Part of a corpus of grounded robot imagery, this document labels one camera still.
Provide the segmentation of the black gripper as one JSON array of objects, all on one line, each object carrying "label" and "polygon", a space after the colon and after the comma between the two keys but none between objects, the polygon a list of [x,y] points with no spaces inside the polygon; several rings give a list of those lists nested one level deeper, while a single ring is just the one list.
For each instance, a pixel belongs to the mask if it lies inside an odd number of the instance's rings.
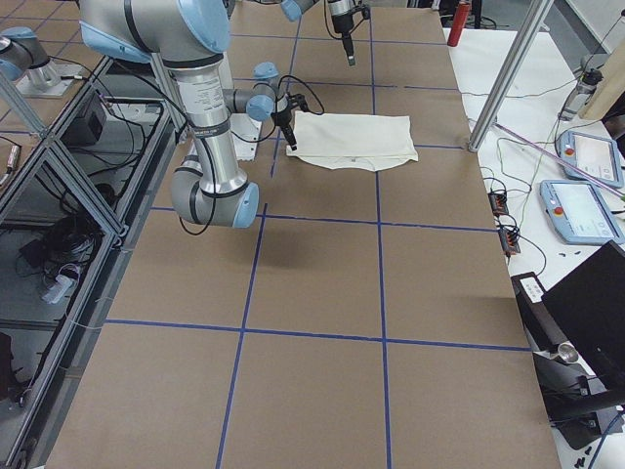
[{"label": "black gripper", "polygon": [[274,113],[272,114],[274,124],[284,134],[287,145],[292,150],[297,149],[297,139],[295,137],[291,124],[295,104],[296,103],[291,95],[289,93],[285,93],[281,98],[277,100]]},{"label": "black gripper", "polygon": [[354,42],[352,30],[354,28],[354,10],[345,12],[331,12],[333,37],[341,40],[349,66],[355,66]]}]

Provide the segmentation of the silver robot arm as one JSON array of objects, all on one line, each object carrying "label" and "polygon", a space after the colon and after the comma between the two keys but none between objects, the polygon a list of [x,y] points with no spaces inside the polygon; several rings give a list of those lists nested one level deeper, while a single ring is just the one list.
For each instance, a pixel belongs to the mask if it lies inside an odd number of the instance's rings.
[{"label": "silver robot arm", "polygon": [[[316,0],[284,0],[279,2],[282,13],[290,21],[298,21],[317,4]],[[369,9],[361,1],[323,1],[323,14],[328,34],[342,43],[349,66],[355,66],[353,33],[357,28],[354,17],[362,12],[364,21],[369,19]]]},{"label": "silver robot arm", "polygon": [[172,179],[178,215],[197,225],[250,227],[259,188],[238,165],[230,117],[245,112],[290,133],[293,105],[272,63],[255,66],[253,89],[223,88],[219,66],[230,44],[224,3],[83,1],[80,25],[97,52],[142,64],[159,55],[173,76],[195,148]]}]

